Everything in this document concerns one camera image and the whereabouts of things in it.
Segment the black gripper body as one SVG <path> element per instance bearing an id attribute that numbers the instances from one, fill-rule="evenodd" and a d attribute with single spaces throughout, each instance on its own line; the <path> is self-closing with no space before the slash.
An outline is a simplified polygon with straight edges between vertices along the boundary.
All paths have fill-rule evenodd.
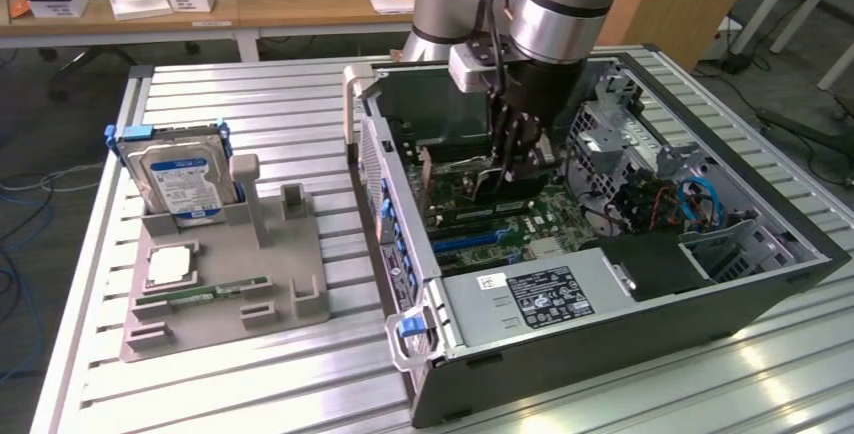
<path id="1" fill-rule="evenodd" d="M 551 64 L 536 60 L 510 63 L 507 87 L 500 96 L 515 111 L 539 120 L 554 120 L 564 110 L 579 82 L 586 61 Z"/>

